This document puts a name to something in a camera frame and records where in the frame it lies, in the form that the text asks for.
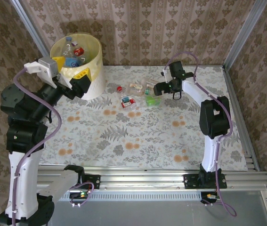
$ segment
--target yellow bin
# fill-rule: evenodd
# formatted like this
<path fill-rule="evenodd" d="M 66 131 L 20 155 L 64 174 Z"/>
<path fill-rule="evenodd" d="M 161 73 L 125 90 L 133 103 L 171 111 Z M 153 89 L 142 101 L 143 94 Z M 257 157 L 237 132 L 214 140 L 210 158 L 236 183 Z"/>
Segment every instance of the yellow bin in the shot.
<path fill-rule="evenodd" d="M 80 67 L 63 67 L 60 71 L 67 79 L 71 80 L 76 74 L 86 68 L 90 69 L 91 85 L 88 92 L 84 94 L 82 100 L 91 100 L 100 96 L 105 88 L 106 81 L 103 69 L 102 46 L 100 41 L 88 33 L 76 33 L 68 35 L 73 41 L 77 41 L 80 46 L 87 48 L 92 59 L 89 63 Z M 57 41 L 50 50 L 50 57 L 60 57 L 62 48 L 65 45 L 65 37 Z"/>

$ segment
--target red object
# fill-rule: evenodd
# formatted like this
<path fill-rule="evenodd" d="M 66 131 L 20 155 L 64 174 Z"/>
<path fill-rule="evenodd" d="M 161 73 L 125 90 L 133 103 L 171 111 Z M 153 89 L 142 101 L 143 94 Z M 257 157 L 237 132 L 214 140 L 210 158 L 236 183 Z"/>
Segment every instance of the red object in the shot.
<path fill-rule="evenodd" d="M 84 53 L 84 49 L 82 49 L 82 47 L 80 48 L 76 48 L 73 53 L 78 57 L 81 56 Z"/>

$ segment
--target yellow part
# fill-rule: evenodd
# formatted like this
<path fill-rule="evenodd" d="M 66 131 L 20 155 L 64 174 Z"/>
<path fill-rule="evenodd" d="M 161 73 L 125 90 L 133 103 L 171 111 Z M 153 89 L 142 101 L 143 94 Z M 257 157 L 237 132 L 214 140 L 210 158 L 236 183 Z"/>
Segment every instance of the yellow part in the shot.
<path fill-rule="evenodd" d="M 89 80 L 91 81 L 91 74 L 90 74 L 90 69 L 89 67 L 84 69 L 83 71 L 81 71 L 80 73 L 76 74 L 73 78 L 74 79 L 80 79 L 82 77 L 84 77 L 85 75 L 87 75 L 87 77 L 89 78 Z"/>
<path fill-rule="evenodd" d="M 57 67 L 58 67 L 58 71 L 60 73 L 61 68 L 63 67 L 63 65 L 65 63 L 65 57 L 64 56 L 57 56 L 57 57 L 53 57 L 52 59 L 56 61 Z"/>

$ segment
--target floral tablecloth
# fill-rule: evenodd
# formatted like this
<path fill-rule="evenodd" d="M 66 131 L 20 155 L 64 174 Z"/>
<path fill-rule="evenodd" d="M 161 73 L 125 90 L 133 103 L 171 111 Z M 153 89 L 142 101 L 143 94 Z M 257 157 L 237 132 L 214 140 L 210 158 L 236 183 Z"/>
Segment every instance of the floral tablecloth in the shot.
<path fill-rule="evenodd" d="M 204 136 L 199 128 L 200 107 L 187 94 L 179 101 L 165 94 L 158 107 L 121 108 L 118 86 L 143 77 L 164 81 L 162 66 L 105 66 L 106 90 L 90 101 L 62 97 L 56 109 L 60 131 L 46 143 L 41 163 L 81 166 L 147 167 L 197 170 L 203 158 Z M 185 66 L 186 72 L 194 66 Z M 229 97 L 221 66 L 200 66 L 197 80 L 212 93 Z M 142 97 L 135 97 L 137 103 Z M 233 111 L 234 132 L 222 141 L 223 170 L 247 170 Z M 48 124 L 48 134 L 57 118 Z"/>

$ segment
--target cable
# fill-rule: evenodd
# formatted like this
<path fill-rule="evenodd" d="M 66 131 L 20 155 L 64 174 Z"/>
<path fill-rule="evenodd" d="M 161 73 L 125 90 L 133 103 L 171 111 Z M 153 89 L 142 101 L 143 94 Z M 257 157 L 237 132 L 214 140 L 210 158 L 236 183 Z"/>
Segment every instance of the cable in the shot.
<path fill-rule="evenodd" d="M 91 185 L 91 191 L 90 191 L 90 193 L 88 194 L 87 198 L 86 198 L 83 202 L 77 204 L 79 207 L 81 207 L 82 205 L 84 205 L 84 204 L 87 202 L 87 200 L 90 198 L 91 194 L 93 193 L 93 191 L 94 191 L 94 189 L 95 189 L 95 185 L 94 185 L 94 183 L 88 181 L 88 182 L 84 182 L 84 183 L 79 184 L 79 185 L 72 186 L 72 187 L 70 188 L 70 189 L 76 189 L 76 188 L 78 188 L 78 187 L 81 187 L 81 186 L 83 186 L 83 185 L 88 185 L 88 184 Z M 73 206 L 75 206 L 75 203 L 73 202 L 73 200 L 74 200 L 74 198 L 71 199 L 70 204 L 73 205 Z"/>
<path fill-rule="evenodd" d="M 49 110 L 51 110 L 53 113 L 55 113 L 56 117 L 58 118 L 58 125 L 56 127 L 56 129 L 50 134 L 48 135 L 45 139 L 43 139 L 42 141 L 40 141 L 38 144 L 36 144 L 34 147 L 32 147 L 23 157 L 22 159 L 19 161 L 16 170 L 15 170 L 15 178 L 14 178 L 14 182 L 13 182 L 13 191 L 12 191 L 12 224 L 13 226 L 16 226 L 16 191 L 17 191 L 17 182 L 18 182 L 18 177 L 19 177 L 19 172 L 20 169 L 25 161 L 25 159 L 31 155 L 40 145 L 44 144 L 46 141 L 48 141 L 49 139 L 51 139 L 61 128 L 62 125 L 62 120 L 61 120 L 61 116 L 58 113 L 58 111 L 52 107 L 49 103 L 47 103 L 46 101 L 42 100 L 41 98 L 39 98 L 38 96 L 34 95 L 32 92 L 30 92 L 29 90 L 27 90 L 25 87 L 23 87 L 17 80 L 18 78 L 23 75 L 26 72 L 26 68 L 22 69 L 20 72 L 18 72 L 15 77 L 13 78 L 13 82 L 15 83 L 15 85 L 21 90 L 23 91 L 25 94 L 27 94 L 28 96 L 30 96 L 31 98 L 33 98 L 34 100 L 37 100 L 38 102 L 40 102 L 41 104 L 45 105 Z"/>
<path fill-rule="evenodd" d="M 197 81 L 196 81 L 196 71 L 197 71 L 197 68 L 198 68 L 198 65 L 199 65 L 199 60 L 197 58 L 197 56 L 193 53 L 190 53 L 190 52 L 186 52 L 186 51 L 182 51 L 182 52 L 179 52 L 177 53 L 176 55 L 174 55 L 173 57 L 170 58 L 170 60 L 168 61 L 168 63 L 166 64 L 166 66 L 164 67 L 164 70 L 167 69 L 167 67 L 169 66 L 169 64 L 172 62 L 172 60 L 176 57 L 178 57 L 179 55 L 181 54 L 188 54 L 188 55 L 192 55 L 195 60 L 196 60 L 196 67 L 195 67 L 195 71 L 194 71 L 194 76 L 193 76 L 193 79 L 194 79 L 194 83 L 196 84 L 196 86 L 202 90 L 206 95 L 208 95 L 210 98 L 212 98 L 214 101 L 216 101 L 218 103 L 218 105 L 221 106 L 221 108 L 224 110 L 224 112 L 226 113 L 227 115 L 227 120 L 229 122 L 229 127 L 230 127 L 230 130 L 229 130 L 229 133 L 226 134 L 226 135 L 222 135 L 220 136 L 218 139 L 217 139 L 217 146 L 216 146 L 216 160 L 215 160 L 215 163 L 216 163 L 216 169 L 215 169 L 215 178 L 216 178 L 216 187 L 217 187 L 217 194 L 219 195 L 220 197 L 220 202 L 217 202 L 215 204 L 217 205 L 220 205 L 222 204 L 224 209 L 233 217 L 237 217 L 237 212 L 235 211 L 235 209 L 233 207 L 231 207 L 230 205 L 224 203 L 223 201 L 223 198 L 222 198 L 222 195 L 221 195 L 221 192 L 220 192 L 220 187 L 219 187 L 219 182 L 218 182 L 218 155 L 219 155 L 219 147 L 220 147 L 220 141 L 222 138 L 226 138 L 226 137 L 229 137 L 232 135 L 233 133 L 233 123 L 232 123 L 232 120 L 231 120 L 231 116 L 227 110 L 227 108 L 219 101 L 217 100 L 217 98 L 215 98 L 213 95 L 211 95 L 205 88 L 203 88 Z"/>

